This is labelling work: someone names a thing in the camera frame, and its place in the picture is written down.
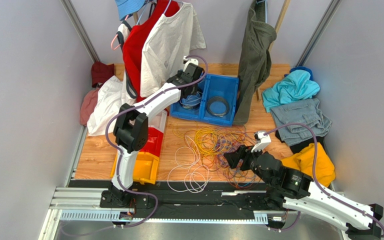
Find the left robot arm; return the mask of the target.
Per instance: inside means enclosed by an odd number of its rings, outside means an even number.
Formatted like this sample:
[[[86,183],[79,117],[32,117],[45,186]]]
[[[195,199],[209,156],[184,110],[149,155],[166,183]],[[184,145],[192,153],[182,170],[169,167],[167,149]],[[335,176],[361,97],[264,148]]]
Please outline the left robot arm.
[[[170,105],[197,92],[198,83],[208,73],[208,67],[200,67],[192,58],[183,70],[166,80],[166,83],[148,98],[133,105],[123,104],[119,113],[109,120],[114,124],[115,142],[109,144],[117,149],[115,173],[108,189],[101,194],[100,207],[128,207],[138,195],[131,190],[137,157],[149,137],[149,122]]]

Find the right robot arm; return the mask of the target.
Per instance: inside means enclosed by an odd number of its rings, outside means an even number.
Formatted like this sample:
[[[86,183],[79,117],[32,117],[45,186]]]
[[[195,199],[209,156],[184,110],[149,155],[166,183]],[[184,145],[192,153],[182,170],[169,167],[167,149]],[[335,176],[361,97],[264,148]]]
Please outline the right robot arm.
[[[344,231],[351,240],[380,240],[384,236],[381,205],[361,204],[317,184],[299,170],[286,167],[268,152],[241,145],[224,153],[230,168],[252,171],[267,189],[257,203],[266,210],[293,210],[323,220]]]

